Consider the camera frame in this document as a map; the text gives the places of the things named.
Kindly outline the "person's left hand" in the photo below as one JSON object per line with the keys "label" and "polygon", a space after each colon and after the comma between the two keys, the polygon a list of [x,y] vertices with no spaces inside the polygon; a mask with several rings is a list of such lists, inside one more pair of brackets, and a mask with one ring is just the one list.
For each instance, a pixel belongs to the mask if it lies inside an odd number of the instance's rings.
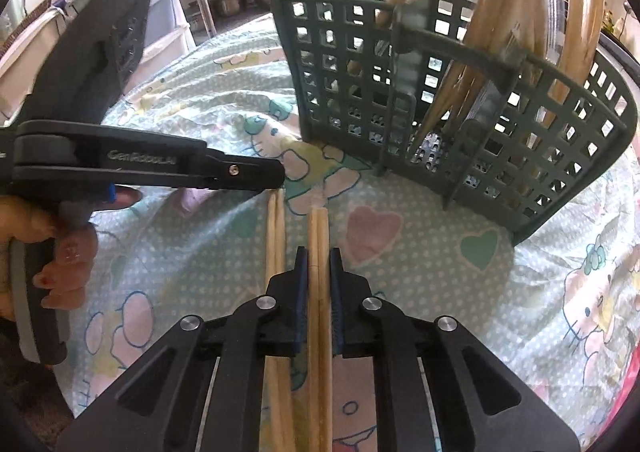
{"label": "person's left hand", "polygon": [[47,292],[44,308],[75,310],[86,298],[98,236],[92,224],[70,230],[62,221],[16,196],[1,198],[1,316],[13,321],[13,295],[9,279],[9,242],[38,243],[55,240],[54,256],[32,279]]}

